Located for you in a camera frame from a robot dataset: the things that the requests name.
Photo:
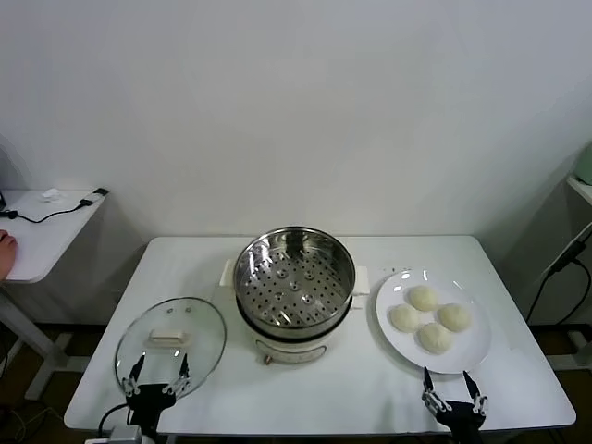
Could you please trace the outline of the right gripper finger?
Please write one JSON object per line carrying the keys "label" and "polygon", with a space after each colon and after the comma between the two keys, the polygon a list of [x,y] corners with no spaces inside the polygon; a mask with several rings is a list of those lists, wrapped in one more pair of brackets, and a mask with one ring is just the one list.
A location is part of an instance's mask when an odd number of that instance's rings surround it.
{"label": "right gripper finger", "polygon": [[476,382],[470,377],[470,375],[464,371],[463,378],[469,392],[470,397],[473,400],[473,413],[479,415],[486,415],[487,414],[487,396],[483,395],[480,392]]}
{"label": "right gripper finger", "polygon": [[422,401],[425,407],[431,413],[451,412],[452,407],[435,392],[434,384],[427,367],[424,367],[424,390],[422,393]]}

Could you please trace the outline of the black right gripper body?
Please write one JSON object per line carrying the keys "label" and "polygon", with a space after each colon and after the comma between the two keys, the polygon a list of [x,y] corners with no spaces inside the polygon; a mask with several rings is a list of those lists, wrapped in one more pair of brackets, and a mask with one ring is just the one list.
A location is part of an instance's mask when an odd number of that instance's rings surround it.
{"label": "black right gripper body", "polygon": [[452,439],[459,444],[483,444],[480,428],[486,417],[474,405],[462,401],[449,401],[450,408],[436,413],[436,420],[446,426]]}

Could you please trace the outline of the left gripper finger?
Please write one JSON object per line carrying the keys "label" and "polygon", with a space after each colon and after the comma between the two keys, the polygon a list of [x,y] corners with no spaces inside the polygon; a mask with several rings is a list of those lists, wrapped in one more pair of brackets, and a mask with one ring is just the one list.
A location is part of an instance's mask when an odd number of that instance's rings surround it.
{"label": "left gripper finger", "polygon": [[129,375],[122,379],[122,388],[126,397],[131,397],[132,395],[138,395],[140,393],[138,379],[143,368],[144,359],[145,355],[142,354],[138,361],[131,367]]}
{"label": "left gripper finger", "polygon": [[177,378],[162,390],[165,394],[182,394],[191,384],[188,355],[184,354]]}

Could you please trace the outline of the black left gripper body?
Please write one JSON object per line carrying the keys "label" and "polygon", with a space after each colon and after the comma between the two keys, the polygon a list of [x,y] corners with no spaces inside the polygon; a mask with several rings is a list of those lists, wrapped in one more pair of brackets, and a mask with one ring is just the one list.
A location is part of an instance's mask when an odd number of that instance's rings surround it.
{"label": "black left gripper body", "polygon": [[162,412],[176,404],[177,395],[167,384],[143,384],[126,395],[126,401],[133,426],[157,428]]}

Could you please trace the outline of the bare person hand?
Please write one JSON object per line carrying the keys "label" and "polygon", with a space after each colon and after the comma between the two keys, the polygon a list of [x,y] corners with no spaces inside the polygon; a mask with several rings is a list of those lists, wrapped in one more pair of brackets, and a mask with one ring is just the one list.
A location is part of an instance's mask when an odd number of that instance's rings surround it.
{"label": "bare person hand", "polygon": [[18,242],[5,230],[0,235],[0,279],[5,280],[16,262]]}

